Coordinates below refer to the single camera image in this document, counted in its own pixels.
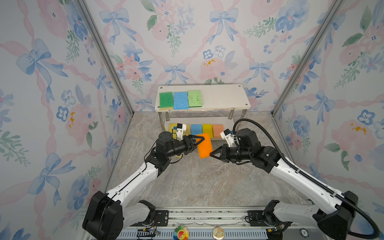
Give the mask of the pale yellow worn sponge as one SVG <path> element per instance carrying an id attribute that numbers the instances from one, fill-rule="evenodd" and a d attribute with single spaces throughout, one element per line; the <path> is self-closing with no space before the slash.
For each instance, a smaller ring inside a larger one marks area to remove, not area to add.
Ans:
<path id="1" fill-rule="evenodd" d="M 188 136 L 191 134 L 191 125 L 190 124 L 186 124 L 186 129 L 184 131 L 184 136 Z"/>

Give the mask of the orange sponge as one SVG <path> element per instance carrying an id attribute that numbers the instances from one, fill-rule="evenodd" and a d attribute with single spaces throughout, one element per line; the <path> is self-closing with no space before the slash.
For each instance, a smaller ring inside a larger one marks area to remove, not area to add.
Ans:
<path id="1" fill-rule="evenodd" d="M 211 142 L 211 137 L 209 134 L 199 134 L 198 137 L 204 138 L 202 139 L 197 139 L 198 141 L 198 153 L 200 159 L 205 159 L 210 157 L 210 153 L 213 151 L 213 146 Z"/>

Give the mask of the blue sponge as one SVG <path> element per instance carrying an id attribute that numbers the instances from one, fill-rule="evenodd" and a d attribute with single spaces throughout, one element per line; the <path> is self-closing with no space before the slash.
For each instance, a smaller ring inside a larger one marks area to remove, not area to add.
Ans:
<path id="1" fill-rule="evenodd" d="M 197 136 L 203 133 L 203 125 L 191 125 L 191 135 Z"/>
<path id="2" fill-rule="evenodd" d="M 174 110 L 188 110 L 188 92 L 175 92 L 174 93 Z"/>

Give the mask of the yellow sponge front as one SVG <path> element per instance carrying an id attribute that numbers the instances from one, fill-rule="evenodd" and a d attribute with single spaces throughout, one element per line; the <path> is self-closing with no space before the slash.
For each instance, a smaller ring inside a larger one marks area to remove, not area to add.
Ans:
<path id="1" fill-rule="evenodd" d="M 213 133 L 213 125 L 211 124 L 203 124 L 203 134 L 208 134 L 210 138 L 213 138 L 214 133 Z"/>

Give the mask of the bright yellow sponge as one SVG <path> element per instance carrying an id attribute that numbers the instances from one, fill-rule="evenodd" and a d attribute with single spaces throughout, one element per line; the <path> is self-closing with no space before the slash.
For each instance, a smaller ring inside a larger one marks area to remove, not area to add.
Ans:
<path id="1" fill-rule="evenodd" d="M 178 124 L 175 124 L 175 123 L 169 123 L 169 132 L 172 134 L 176 134 L 177 133 L 177 125 Z"/>

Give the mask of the salmon pink sponge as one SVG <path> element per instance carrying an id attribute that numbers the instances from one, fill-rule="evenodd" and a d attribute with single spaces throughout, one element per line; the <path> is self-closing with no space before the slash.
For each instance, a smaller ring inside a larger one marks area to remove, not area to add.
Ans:
<path id="1" fill-rule="evenodd" d="M 221 139 L 221 133 L 224 131 L 223 125 L 213 125 L 213 138 Z"/>

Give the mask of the light green sponge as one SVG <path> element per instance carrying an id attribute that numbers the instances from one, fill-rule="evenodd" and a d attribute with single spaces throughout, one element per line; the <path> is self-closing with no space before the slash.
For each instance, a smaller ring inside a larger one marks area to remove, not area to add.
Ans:
<path id="1" fill-rule="evenodd" d="M 202 93 L 200 90 L 188 91 L 189 108 L 199 108 L 203 106 Z"/>

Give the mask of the dark green sponge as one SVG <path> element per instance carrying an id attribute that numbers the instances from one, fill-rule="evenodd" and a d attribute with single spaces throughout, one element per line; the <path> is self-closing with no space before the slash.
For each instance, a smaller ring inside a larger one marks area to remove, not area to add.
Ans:
<path id="1" fill-rule="evenodd" d="M 159 93 L 159 108 L 161 110 L 174 108 L 174 97 L 172 92 Z"/>

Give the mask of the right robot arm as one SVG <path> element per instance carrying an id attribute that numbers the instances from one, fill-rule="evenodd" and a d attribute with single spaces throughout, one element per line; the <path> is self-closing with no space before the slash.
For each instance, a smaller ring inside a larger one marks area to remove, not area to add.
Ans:
<path id="1" fill-rule="evenodd" d="M 254 167 L 285 181 L 309 197 L 312 205 L 290 205 L 278 200 L 270 201 L 260 221 L 286 229 L 299 223 L 316 227 L 333 240 L 345 240 L 348 236 L 373 240 L 381 231 L 375 221 L 358 207 L 358 196 L 351 191 L 341 192 L 308 174 L 280 150 L 270 133 L 256 121 L 245 119 L 257 126 L 270 140 L 271 146 L 262 146 L 257 134 L 246 128 L 224 130 L 221 133 L 226 144 L 212 151 L 210 156 L 225 163 Z"/>

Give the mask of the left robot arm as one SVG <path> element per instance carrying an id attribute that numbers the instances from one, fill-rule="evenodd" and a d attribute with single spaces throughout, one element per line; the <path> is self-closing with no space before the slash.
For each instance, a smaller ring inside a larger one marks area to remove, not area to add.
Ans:
<path id="1" fill-rule="evenodd" d="M 92 196 L 82 228 L 97 240 L 115 240 L 127 227 L 138 223 L 150 225 L 154 221 L 155 206 L 147 201 L 139 201 L 134 206 L 129 203 L 167 169 L 172 157 L 187 155 L 206 140 L 194 135 L 176 140 L 170 132 L 160 133 L 137 171 L 115 188 Z"/>

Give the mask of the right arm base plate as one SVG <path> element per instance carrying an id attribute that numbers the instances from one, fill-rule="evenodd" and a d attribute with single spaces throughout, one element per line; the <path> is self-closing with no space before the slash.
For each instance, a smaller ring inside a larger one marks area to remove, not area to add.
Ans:
<path id="1" fill-rule="evenodd" d="M 271 227 L 271 228 L 284 228 L 290 226 L 292 222 L 281 222 L 273 214 L 264 213 L 264 211 L 251 210 L 247 211 L 245 221 L 251 227 Z"/>

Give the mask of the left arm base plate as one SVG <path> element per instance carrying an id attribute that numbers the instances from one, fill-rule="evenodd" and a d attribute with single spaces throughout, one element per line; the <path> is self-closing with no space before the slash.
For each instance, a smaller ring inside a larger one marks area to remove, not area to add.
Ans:
<path id="1" fill-rule="evenodd" d="M 131 227 L 167 227 L 169 222 L 169 211 L 168 210 L 155 210 L 151 211 L 147 218 L 143 222 L 138 222 Z"/>

